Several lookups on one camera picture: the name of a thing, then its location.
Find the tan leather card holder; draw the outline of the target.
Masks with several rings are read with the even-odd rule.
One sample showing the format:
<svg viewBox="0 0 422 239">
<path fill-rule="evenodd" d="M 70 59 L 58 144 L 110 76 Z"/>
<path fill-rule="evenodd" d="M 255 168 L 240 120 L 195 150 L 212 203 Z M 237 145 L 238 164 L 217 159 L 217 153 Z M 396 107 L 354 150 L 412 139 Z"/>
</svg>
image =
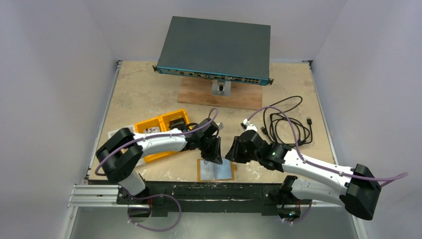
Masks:
<svg viewBox="0 0 422 239">
<path fill-rule="evenodd" d="M 235 171 L 237 170 L 237 166 L 223 158 L 223 164 L 216 164 L 214 163 L 214 174 L 215 178 L 209 181 L 201 181 L 200 180 L 200 160 L 197 160 L 197 180 L 198 182 L 216 182 L 216 181 L 232 181 L 235 179 Z"/>
</svg>

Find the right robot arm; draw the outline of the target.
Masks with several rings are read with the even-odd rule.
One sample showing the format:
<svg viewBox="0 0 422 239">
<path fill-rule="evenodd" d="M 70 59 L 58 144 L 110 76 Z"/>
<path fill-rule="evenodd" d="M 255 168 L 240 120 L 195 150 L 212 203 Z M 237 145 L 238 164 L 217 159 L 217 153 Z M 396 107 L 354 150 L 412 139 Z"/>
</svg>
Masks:
<svg viewBox="0 0 422 239">
<path fill-rule="evenodd" d="M 382 188 L 365 165 L 339 166 L 299 155 L 289 146 L 267 143 L 253 130 L 236 136 L 225 157 L 236 163 L 257 161 L 268 170 L 293 173 L 311 180 L 296 179 L 282 186 L 279 195 L 284 202 L 295 199 L 325 201 L 344 206 L 347 212 L 363 220 L 370 221 L 374 217 Z"/>
</svg>

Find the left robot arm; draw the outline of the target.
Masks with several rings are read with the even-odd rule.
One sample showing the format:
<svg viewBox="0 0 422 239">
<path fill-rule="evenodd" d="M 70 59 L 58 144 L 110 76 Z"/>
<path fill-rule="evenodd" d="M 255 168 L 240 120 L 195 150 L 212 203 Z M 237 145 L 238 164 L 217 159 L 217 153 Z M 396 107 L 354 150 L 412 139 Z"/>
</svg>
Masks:
<svg viewBox="0 0 422 239">
<path fill-rule="evenodd" d="M 178 126 L 158 133 L 135 133 L 121 128 L 97 149 L 100 164 L 95 173 L 102 169 L 108 182 L 126 189 L 135 203 L 144 203 L 148 199 L 146 183 L 134 170 L 140 159 L 162 152 L 198 149 L 203 160 L 222 164 L 218 131 L 218 125 L 210 118 L 193 128 Z"/>
</svg>

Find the black VIP card stack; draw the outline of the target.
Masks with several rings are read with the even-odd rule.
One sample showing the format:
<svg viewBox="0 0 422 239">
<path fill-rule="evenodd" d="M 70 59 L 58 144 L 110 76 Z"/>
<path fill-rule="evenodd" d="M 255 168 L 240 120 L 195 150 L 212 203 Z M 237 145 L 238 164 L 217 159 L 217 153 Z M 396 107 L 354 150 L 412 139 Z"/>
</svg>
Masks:
<svg viewBox="0 0 422 239">
<path fill-rule="evenodd" d="M 175 119 L 169 121 L 169 129 L 179 129 L 183 130 L 187 126 L 185 120 L 183 118 Z"/>
</svg>

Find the yellow bin with black cards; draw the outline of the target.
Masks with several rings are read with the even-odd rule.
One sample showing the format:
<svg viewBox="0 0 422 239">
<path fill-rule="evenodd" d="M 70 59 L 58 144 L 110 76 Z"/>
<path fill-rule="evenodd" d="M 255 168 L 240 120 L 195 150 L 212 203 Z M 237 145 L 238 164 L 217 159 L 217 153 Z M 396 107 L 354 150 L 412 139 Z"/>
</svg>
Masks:
<svg viewBox="0 0 422 239">
<path fill-rule="evenodd" d="M 158 118 L 162 132 L 169 131 L 171 127 L 175 125 L 188 125 L 191 123 L 185 109 L 179 109 L 170 113 L 165 113 L 160 115 Z"/>
</svg>

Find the silver VIP card stack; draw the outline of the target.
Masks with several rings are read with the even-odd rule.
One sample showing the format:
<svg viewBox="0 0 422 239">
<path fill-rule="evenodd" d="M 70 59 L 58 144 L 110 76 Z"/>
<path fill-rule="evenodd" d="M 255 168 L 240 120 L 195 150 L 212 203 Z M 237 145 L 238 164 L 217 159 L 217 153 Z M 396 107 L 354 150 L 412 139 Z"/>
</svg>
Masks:
<svg viewBox="0 0 422 239">
<path fill-rule="evenodd" d="M 161 132 L 161 129 L 159 126 L 153 126 L 153 127 L 149 127 L 143 130 L 143 133 L 157 133 L 157 132 Z"/>
</svg>

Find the yellow bin with silver cards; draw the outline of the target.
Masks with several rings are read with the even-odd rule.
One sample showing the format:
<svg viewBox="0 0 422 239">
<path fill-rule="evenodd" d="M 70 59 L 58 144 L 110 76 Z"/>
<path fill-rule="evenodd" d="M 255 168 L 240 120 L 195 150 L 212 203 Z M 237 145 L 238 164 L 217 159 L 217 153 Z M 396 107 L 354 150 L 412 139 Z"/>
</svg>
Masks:
<svg viewBox="0 0 422 239">
<path fill-rule="evenodd" d="M 148 119 L 148 120 L 138 122 L 134 126 L 135 126 L 135 131 L 137 133 L 143 133 L 143 130 L 146 129 L 146 128 L 153 127 L 153 126 L 159 126 L 160 127 L 160 122 L 159 122 L 159 118 L 152 118 L 152 119 Z M 150 162 L 157 160 L 157 159 L 160 159 L 164 156 L 166 156 L 165 152 L 148 155 L 141 160 L 140 164 L 150 163 Z"/>
</svg>

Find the wooden board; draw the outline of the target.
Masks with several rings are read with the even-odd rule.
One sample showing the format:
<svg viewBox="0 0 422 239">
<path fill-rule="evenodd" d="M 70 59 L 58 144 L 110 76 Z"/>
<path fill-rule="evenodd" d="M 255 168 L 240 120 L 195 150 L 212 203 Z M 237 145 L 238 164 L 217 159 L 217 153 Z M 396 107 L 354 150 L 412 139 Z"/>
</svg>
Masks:
<svg viewBox="0 0 422 239">
<path fill-rule="evenodd" d="M 183 77 L 177 102 L 193 105 L 257 110 L 262 105 L 262 86 Z"/>
</svg>

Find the white plastic tray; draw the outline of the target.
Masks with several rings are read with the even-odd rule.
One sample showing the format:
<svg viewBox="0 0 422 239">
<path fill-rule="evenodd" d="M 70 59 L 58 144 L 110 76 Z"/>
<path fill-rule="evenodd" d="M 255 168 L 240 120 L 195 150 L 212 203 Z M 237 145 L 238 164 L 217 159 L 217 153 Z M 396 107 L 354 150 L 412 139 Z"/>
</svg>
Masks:
<svg viewBox="0 0 422 239">
<path fill-rule="evenodd" d="M 135 132 L 135 126 L 134 126 L 134 124 L 127 125 L 125 127 L 122 127 L 122 128 L 119 128 L 119 129 L 115 129 L 115 130 L 112 130 L 112 131 L 109 131 L 107 133 L 108 139 L 111 139 L 116 133 L 118 133 L 121 129 L 124 129 L 124 128 L 127 128 L 128 131 L 130 131 L 129 134 L 133 134 Z"/>
</svg>

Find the metal switch stand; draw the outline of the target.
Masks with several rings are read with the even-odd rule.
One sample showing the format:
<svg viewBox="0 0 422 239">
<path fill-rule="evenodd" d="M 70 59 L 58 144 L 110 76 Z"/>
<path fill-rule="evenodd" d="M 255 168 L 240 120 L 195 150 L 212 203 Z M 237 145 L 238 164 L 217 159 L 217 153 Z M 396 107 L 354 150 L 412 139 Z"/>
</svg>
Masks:
<svg viewBox="0 0 422 239">
<path fill-rule="evenodd" d="M 224 80 L 213 80 L 211 93 L 215 96 L 230 96 L 231 82 Z"/>
</svg>

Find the blue network switch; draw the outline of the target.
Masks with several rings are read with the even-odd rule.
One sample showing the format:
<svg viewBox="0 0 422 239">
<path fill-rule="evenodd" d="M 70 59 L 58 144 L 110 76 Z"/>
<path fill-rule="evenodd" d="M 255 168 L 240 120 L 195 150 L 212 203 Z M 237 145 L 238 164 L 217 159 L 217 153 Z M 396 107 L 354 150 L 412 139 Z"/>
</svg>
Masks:
<svg viewBox="0 0 422 239">
<path fill-rule="evenodd" d="M 272 85 L 269 25 L 173 16 L 159 74 Z"/>
</svg>

